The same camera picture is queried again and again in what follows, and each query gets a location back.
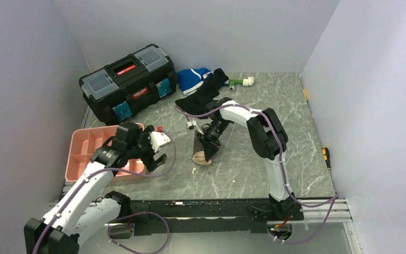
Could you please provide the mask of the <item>pink compartment tray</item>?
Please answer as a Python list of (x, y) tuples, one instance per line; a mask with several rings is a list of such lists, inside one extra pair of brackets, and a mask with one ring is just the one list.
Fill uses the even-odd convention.
[[(104, 141), (116, 134), (118, 125), (79, 129), (71, 138), (69, 158), (66, 166), (65, 180), (76, 182), (84, 172), (87, 164), (96, 149), (100, 148)], [(140, 159), (132, 159), (123, 168), (135, 173), (146, 174), (146, 168)], [(142, 176), (119, 172), (111, 182), (121, 182), (138, 179)]]

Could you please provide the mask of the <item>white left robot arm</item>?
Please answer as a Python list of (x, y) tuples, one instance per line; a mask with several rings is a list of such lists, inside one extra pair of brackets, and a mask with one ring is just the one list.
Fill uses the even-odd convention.
[(167, 143), (174, 140), (163, 128), (121, 123), (115, 135), (94, 151), (70, 191), (41, 219), (28, 220), (24, 226), (27, 253), (78, 253), (80, 246), (104, 224), (137, 216), (131, 199), (116, 191), (106, 194), (94, 207), (91, 202), (118, 172), (137, 174), (127, 170), (126, 165), (134, 166), (140, 160), (152, 172), (164, 164), (167, 156), (155, 159), (155, 155)]

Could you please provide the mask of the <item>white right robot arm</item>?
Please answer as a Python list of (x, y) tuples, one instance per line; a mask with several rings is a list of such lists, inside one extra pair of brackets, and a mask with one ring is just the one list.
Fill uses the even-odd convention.
[(282, 220), (301, 210), (301, 204), (290, 187), (284, 162), (288, 135), (273, 109), (255, 110), (225, 97), (208, 103), (197, 117), (211, 119), (209, 127), (198, 137), (205, 160), (209, 161), (221, 148), (219, 138), (229, 124), (246, 127), (254, 151), (264, 161), (270, 181), (271, 215)]

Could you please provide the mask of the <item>olive underwear with beige waistband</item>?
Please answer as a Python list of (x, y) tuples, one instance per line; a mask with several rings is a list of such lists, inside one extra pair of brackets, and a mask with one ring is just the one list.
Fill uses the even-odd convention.
[(198, 165), (209, 166), (212, 164), (212, 160), (206, 160), (204, 148), (198, 139), (198, 135), (195, 134), (193, 140), (192, 161)]

